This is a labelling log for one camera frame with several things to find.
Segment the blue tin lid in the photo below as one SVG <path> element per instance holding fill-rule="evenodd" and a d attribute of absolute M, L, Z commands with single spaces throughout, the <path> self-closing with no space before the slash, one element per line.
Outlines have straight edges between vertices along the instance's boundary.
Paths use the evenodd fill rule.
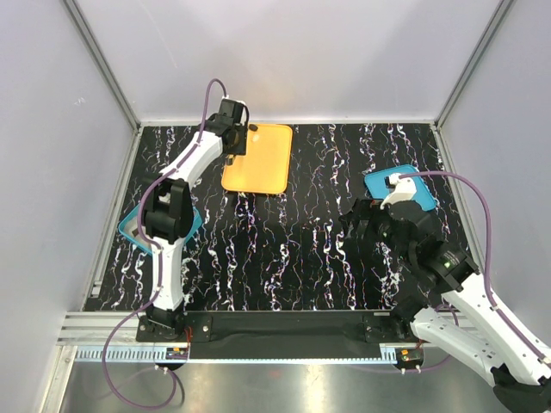
<path fill-rule="evenodd" d="M 364 177 L 364 184 L 374 199 L 384 199 L 390 194 L 391 189 L 387 187 L 386 178 L 391 174 L 399 173 L 401 175 L 418 172 L 418 169 L 410 164 L 395 166 L 385 170 L 367 173 Z M 431 194 L 429 188 L 421 177 L 413 177 L 417 192 L 413 196 L 424 211 L 429 212 L 436 208 L 436 200 Z"/>

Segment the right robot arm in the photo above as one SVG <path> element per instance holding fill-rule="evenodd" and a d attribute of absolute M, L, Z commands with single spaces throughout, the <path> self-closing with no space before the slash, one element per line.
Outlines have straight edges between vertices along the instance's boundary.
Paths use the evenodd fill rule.
<path fill-rule="evenodd" d="M 437 233 L 434 217 L 413 200 L 385 206 L 381 200 L 356 200 L 339 218 L 348 239 L 358 244 L 382 242 L 401 258 L 410 274 L 441 296 L 479 332 L 448 324 L 417 297 L 401 300 L 390 312 L 388 327 L 401 341 L 414 337 L 438 346 L 476 372 L 511 412 L 550 408 L 550 348 L 528 333 L 505 304 L 486 288 L 472 257 Z"/>

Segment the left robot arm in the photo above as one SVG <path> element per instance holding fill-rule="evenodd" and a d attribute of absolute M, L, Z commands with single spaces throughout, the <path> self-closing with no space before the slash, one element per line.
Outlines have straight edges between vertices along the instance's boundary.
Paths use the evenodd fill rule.
<path fill-rule="evenodd" d="M 216 159 L 246 153 L 249 119 L 244 102 L 222 99 L 219 111 L 200 124 L 139 202 L 137 229 L 152 249 L 152 294 L 144 308 L 145 319 L 166 340 L 179 339 L 186 329 L 181 266 L 195 217 L 191 189 Z"/>

